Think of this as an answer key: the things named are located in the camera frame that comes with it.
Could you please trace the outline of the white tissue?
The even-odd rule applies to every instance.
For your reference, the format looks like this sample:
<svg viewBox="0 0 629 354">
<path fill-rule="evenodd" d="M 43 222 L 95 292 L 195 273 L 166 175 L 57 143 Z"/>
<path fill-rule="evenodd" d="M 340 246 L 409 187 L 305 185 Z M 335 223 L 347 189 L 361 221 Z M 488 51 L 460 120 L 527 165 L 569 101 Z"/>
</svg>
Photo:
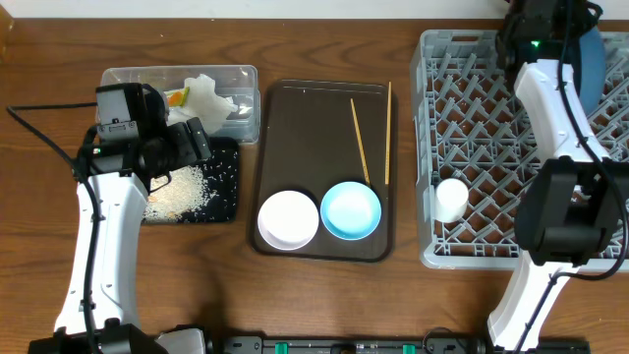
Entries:
<svg viewBox="0 0 629 354">
<path fill-rule="evenodd" d="M 173 125 L 198 117 L 207 134 L 219 131 L 228 116 L 238 110 L 232 98 L 215 93 L 216 82 L 211 77 L 200 74 L 196 78 L 186 78 L 184 88 L 189 88 L 186 104 L 182 107 L 169 107 L 167 124 Z"/>
</svg>

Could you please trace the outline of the yellow snack wrapper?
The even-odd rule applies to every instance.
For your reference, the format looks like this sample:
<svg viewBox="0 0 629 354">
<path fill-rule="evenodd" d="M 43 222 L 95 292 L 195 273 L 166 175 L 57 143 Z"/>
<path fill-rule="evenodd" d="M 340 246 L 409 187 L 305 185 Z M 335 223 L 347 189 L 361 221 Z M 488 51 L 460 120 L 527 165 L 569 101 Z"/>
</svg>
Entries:
<svg viewBox="0 0 629 354">
<path fill-rule="evenodd" d="M 164 94 L 167 98 L 169 107 L 182 107 L 186 104 L 189 88 L 178 88 L 166 91 Z"/>
</svg>

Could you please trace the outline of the pink white bowl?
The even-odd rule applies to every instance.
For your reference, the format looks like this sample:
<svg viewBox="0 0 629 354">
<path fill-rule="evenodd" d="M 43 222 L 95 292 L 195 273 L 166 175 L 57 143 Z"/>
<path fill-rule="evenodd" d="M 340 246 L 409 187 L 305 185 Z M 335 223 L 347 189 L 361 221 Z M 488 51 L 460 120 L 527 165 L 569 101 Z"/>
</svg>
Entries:
<svg viewBox="0 0 629 354">
<path fill-rule="evenodd" d="M 261 205 L 257 229 L 262 239 L 280 251 L 294 251 L 312 241 L 318 230 L 315 203 L 297 191 L 273 194 Z"/>
</svg>

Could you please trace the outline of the white cup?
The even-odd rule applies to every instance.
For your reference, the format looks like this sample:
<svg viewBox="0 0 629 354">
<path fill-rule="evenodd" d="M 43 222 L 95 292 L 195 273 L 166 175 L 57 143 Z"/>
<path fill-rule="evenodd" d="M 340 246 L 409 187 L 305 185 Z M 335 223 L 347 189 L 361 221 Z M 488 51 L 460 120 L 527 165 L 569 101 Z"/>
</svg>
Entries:
<svg viewBox="0 0 629 354">
<path fill-rule="evenodd" d="M 441 181 L 435 189 L 435 219 L 451 223 L 460 219 L 466 212 L 469 200 L 467 185 L 455 178 Z"/>
</svg>

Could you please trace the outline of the dark blue plate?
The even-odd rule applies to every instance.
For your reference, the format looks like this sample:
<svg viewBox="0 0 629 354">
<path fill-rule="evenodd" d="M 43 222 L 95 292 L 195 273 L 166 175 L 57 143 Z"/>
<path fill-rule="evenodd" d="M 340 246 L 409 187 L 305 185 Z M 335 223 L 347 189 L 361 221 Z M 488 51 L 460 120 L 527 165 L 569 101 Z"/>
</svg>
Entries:
<svg viewBox="0 0 629 354">
<path fill-rule="evenodd" d="M 572 46 L 574 84 L 586 115 L 599 105 L 604 89 L 605 52 L 597 27 L 583 34 Z"/>
</svg>

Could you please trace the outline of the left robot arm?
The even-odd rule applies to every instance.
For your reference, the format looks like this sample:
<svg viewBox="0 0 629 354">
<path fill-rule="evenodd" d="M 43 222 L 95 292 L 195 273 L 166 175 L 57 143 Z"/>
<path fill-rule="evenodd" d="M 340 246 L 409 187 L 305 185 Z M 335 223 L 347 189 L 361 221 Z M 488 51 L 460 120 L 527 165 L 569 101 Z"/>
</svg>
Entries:
<svg viewBox="0 0 629 354">
<path fill-rule="evenodd" d="M 210 155 L 197 118 L 167 125 L 127 120 L 89 128 L 74 159 L 80 222 L 71 282 L 53 334 L 31 353 L 205 353 L 202 328 L 144 333 L 136 268 L 150 181 Z"/>
</svg>

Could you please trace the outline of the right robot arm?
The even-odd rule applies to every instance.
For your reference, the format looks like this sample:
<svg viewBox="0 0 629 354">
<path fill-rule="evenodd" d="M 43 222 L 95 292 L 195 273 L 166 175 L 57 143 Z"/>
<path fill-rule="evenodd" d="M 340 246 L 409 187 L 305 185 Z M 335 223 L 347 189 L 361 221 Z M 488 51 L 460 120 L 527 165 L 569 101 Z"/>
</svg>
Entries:
<svg viewBox="0 0 629 354">
<path fill-rule="evenodd" d="M 612 159 L 588 121 L 604 89 L 601 14 L 591 1 L 516 0 L 495 38 L 541 163 L 516 211 L 519 263 L 487 320 L 493 347 L 507 353 L 538 347 L 569 279 L 610 278 L 628 254 L 623 244 L 608 270 L 581 272 L 616 231 L 628 231 L 628 165 Z"/>
</svg>

